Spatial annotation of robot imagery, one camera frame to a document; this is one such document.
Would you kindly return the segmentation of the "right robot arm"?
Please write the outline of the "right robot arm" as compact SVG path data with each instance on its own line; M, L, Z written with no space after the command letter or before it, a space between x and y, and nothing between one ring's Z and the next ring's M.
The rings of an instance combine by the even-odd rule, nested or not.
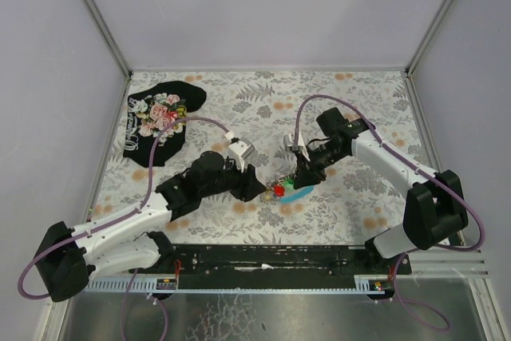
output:
M336 108L316 121L326 138L318 147L306 145L299 130L284 138L296 156L296 189L322 183L328 167L354 157L385 177L406 200L402 223L366 243L379 257L390 259L414 249L428 250L467 226L456 173L438 172L412 161L385 142L370 122L362 118L348 121Z

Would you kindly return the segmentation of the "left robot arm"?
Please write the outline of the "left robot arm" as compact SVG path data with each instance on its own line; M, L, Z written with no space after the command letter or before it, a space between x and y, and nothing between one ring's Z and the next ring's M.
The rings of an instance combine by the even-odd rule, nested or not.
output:
M127 248L121 243L194 212L206 197L228 192L248 202L265 189L254 165L240 169L232 158L207 151L183 172L157 185L139 204L72 228L58 222L47 229L33 258L46 297L62 302L100 276L150 268L162 253L155 240Z

